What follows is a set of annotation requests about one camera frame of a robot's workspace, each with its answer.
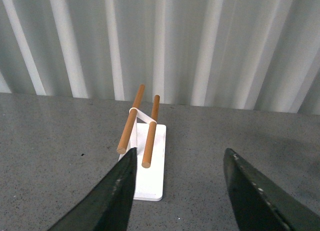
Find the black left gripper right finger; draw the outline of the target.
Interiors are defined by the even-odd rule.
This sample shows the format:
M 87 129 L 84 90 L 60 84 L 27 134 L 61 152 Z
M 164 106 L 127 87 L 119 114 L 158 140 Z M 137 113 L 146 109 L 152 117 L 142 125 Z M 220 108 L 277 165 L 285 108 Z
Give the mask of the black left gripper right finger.
M 320 217 L 298 202 L 233 149 L 223 158 L 224 176 L 241 231 L 318 231 Z

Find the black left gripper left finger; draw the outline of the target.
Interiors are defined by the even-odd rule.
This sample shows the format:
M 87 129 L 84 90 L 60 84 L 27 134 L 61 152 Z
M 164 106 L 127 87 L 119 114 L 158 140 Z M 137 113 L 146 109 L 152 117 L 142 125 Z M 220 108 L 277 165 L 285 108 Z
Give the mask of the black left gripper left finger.
M 50 231 L 125 231 L 136 188 L 137 148 L 131 148 L 103 179 Z

